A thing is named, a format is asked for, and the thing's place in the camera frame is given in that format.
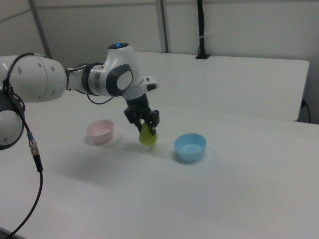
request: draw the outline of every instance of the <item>white wall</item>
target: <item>white wall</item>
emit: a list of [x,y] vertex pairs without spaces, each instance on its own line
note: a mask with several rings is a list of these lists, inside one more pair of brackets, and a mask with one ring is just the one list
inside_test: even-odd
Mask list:
[[0,56],[25,52],[45,53],[29,4],[0,0]]
[[161,52],[154,0],[35,2],[52,56],[64,67],[104,62],[109,45]]
[[[167,1],[172,53],[197,54],[197,5],[192,2]],[[312,121],[319,123],[319,2],[209,3],[203,8],[205,31],[217,31],[205,38],[209,54],[310,61],[305,98]],[[301,120],[308,121],[304,111]]]

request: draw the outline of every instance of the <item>plastic bowl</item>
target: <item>plastic bowl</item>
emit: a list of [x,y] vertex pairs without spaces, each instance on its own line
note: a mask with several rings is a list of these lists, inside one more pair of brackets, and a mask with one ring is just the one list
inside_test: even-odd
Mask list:
[[195,162],[204,156],[206,139],[200,134],[187,133],[175,140],[174,147],[182,161]]
[[86,133],[93,143],[105,143],[114,136],[114,123],[108,119],[95,121],[86,128]]

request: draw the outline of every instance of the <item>pink bowl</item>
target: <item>pink bowl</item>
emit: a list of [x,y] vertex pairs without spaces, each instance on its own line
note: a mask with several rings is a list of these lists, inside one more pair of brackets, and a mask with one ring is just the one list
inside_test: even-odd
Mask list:
[[86,133],[93,143],[105,143],[114,136],[114,123],[108,119],[95,121],[86,128]]

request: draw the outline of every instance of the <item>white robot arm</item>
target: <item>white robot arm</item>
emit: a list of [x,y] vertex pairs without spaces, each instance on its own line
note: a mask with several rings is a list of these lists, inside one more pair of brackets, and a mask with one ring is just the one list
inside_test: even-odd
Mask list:
[[[17,56],[0,57],[0,82],[5,83],[8,70]],[[156,133],[159,112],[149,108],[146,93],[158,87],[154,77],[142,77],[133,48],[127,43],[109,46],[104,63],[93,63],[78,68],[64,69],[62,65],[43,55],[27,55],[13,66],[10,85],[25,102],[44,102],[61,97],[65,90],[76,90],[93,96],[122,96],[128,104],[124,111],[130,123],[141,131],[141,120]],[[19,98],[14,98],[24,111]],[[0,149],[5,149],[20,138],[23,125],[0,90]]]

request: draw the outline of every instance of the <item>yellow-green object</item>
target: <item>yellow-green object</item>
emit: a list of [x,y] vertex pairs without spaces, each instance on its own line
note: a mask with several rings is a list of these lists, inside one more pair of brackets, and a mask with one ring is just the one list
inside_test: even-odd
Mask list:
[[158,139],[158,133],[152,135],[151,128],[147,123],[143,123],[139,140],[144,145],[153,145]]

